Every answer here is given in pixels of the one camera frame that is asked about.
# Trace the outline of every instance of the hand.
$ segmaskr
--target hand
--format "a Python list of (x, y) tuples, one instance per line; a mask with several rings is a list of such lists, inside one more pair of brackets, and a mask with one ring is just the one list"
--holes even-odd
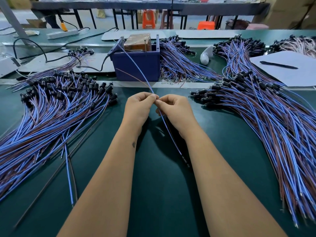
[(137, 137), (148, 118), (152, 104), (159, 96), (148, 92), (137, 93), (127, 99), (122, 125), (128, 125)]
[(155, 105), (158, 107), (156, 113), (160, 115), (159, 110), (161, 110), (163, 115), (167, 115), (182, 138), (186, 139), (196, 128), (199, 128), (186, 97), (173, 94), (165, 95), (156, 100)]

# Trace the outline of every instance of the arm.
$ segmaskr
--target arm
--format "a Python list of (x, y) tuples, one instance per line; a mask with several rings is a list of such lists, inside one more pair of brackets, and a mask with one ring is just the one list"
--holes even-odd
[(156, 98), (142, 92), (127, 100), (119, 130), (58, 237), (126, 236), (137, 138)]
[(210, 236), (286, 236), (201, 129), (187, 98), (166, 95), (155, 104), (186, 141)]

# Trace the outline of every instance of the orange plastic stool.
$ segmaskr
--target orange plastic stool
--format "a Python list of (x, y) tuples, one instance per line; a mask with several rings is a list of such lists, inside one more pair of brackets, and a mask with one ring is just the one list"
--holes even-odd
[(215, 22), (214, 21), (200, 21), (197, 26), (198, 30), (214, 30)]
[(146, 29), (146, 28), (152, 28), (152, 29), (156, 28), (155, 15), (154, 15), (153, 10), (144, 10), (144, 13), (143, 13), (143, 29)]

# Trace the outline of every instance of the blue plastic bin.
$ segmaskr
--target blue plastic bin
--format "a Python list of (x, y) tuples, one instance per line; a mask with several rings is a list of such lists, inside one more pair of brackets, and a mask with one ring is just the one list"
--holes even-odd
[[(122, 81), (138, 81), (130, 76), (133, 75), (141, 81), (145, 81), (132, 60), (117, 45), (124, 48), (124, 40), (118, 40), (109, 51), (109, 54), (115, 51), (110, 54), (110, 59), (113, 62), (117, 79)], [(156, 44), (151, 45), (151, 50), (152, 51), (131, 51), (128, 52), (128, 55), (135, 61), (140, 70), (142, 70), (148, 81), (158, 81), (160, 77), (159, 35), (157, 35)]]

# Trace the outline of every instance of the white paper sheet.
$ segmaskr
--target white paper sheet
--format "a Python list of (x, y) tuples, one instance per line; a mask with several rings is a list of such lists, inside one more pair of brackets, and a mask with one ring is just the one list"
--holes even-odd
[[(46, 53), (47, 59), (48, 60), (53, 60), (60, 58), (62, 56), (66, 55), (66, 53), (61, 53), (61, 52), (52, 52), (52, 53)], [(91, 66), (94, 67), (98, 70), (101, 69), (102, 62), (104, 58), (106, 57), (107, 53), (94, 53), (93, 55), (89, 55), (85, 58), (84, 61), (81, 62), (83, 66)], [(63, 59), (60, 59), (58, 61), (54, 62), (49, 62), (45, 63), (45, 57), (44, 55), (39, 55), (33, 60), (31, 60), (29, 63), (21, 66), (18, 71), (20, 72), (40, 72), (40, 71), (45, 71), (49, 70), (52, 68), (56, 68), (59, 66), (62, 66), (63, 64), (67, 63), (70, 60), (69, 57), (65, 57)], [(79, 73), (81, 71), (87, 72), (87, 73), (93, 73), (93, 72), (98, 72), (96, 70), (93, 70), (91, 68), (77, 68), (73, 67), (73, 70), (75, 73)], [(106, 73), (106, 72), (114, 72), (114, 66), (113, 62), (110, 60), (108, 57), (103, 65), (103, 70), (101, 72)]]
[(176, 30), (185, 39), (229, 39), (239, 35), (238, 30)]
[[(309, 87), (316, 85), (316, 59), (306, 55), (294, 51), (280, 51), (269, 55), (252, 57), (250, 61), (289, 87)], [(260, 61), (294, 66), (298, 69), (263, 65)]]
[(129, 38), (132, 34), (143, 34), (143, 33), (150, 33), (150, 38), (152, 40), (156, 39), (156, 36), (159, 35), (159, 39), (166, 38), (166, 35), (163, 31), (160, 30), (142, 30), (142, 31), (129, 31), (129, 30), (116, 30), (116, 31), (109, 31), (103, 34), (101, 37), (102, 41), (110, 41), (110, 40), (118, 40), (121, 37), (124, 37), (125, 39)]

